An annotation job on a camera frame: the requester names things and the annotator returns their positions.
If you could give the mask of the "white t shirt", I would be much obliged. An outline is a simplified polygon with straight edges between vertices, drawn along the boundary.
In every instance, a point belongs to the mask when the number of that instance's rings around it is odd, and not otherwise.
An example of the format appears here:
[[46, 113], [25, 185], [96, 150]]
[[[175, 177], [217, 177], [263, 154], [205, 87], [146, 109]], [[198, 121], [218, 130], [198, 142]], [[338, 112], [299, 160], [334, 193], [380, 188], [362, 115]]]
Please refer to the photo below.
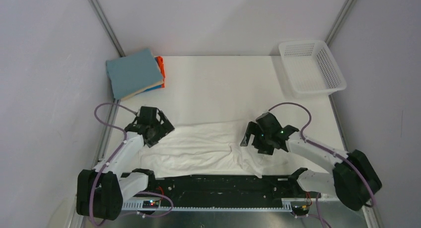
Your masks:
[[276, 151], [259, 154], [242, 147], [248, 122], [237, 120], [178, 126], [151, 148], [142, 148], [130, 169], [152, 170], [157, 178], [194, 174], [254, 175], [279, 173], [287, 159]]

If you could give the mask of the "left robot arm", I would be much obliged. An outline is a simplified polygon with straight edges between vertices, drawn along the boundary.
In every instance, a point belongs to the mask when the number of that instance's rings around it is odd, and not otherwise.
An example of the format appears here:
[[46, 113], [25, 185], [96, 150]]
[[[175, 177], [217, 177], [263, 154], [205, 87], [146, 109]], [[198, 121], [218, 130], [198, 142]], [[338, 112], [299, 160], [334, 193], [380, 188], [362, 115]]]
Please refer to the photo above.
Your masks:
[[174, 126], [164, 113], [156, 108], [142, 106], [134, 114], [134, 120], [126, 127], [110, 125], [119, 130], [123, 138], [111, 155], [91, 170], [82, 170], [77, 177], [76, 212], [94, 220], [115, 220], [123, 204], [142, 193], [151, 196], [157, 190], [154, 172], [125, 167], [138, 152], [151, 148], [174, 131]]

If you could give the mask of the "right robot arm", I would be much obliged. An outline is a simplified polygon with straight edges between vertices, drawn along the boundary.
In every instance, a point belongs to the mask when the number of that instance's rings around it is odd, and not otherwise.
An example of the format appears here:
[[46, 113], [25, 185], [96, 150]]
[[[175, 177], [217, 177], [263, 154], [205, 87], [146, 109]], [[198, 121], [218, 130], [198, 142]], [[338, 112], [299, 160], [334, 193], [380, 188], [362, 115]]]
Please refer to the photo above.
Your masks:
[[367, 156], [359, 151], [347, 152], [308, 139], [298, 128], [282, 126], [276, 116], [266, 112], [247, 125], [240, 146], [251, 144], [258, 153], [273, 155], [283, 150], [317, 164], [325, 172], [299, 169], [289, 178], [291, 195], [319, 192], [337, 197], [346, 207], [358, 211], [367, 206], [382, 182]]

